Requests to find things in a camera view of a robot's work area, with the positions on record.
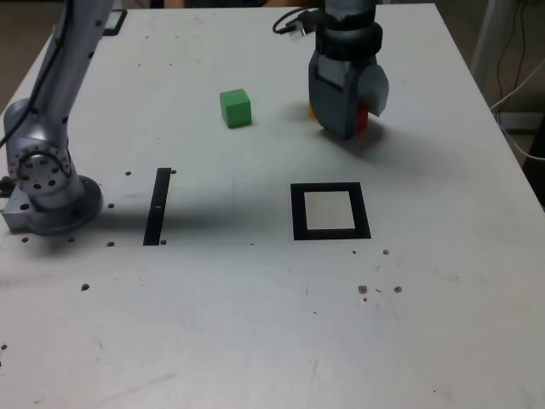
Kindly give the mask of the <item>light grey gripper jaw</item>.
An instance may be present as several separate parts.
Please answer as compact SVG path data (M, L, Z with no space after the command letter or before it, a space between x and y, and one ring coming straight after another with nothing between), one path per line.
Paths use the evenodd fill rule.
M386 107L388 94L389 82L386 73L378 64L368 65L359 76L359 101L370 114L380 117Z

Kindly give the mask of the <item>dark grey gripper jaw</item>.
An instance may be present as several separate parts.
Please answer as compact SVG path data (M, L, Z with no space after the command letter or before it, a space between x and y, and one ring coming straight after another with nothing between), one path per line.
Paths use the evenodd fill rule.
M309 102L318 123L348 140L358 128L358 83L363 67L313 53L308 66Z

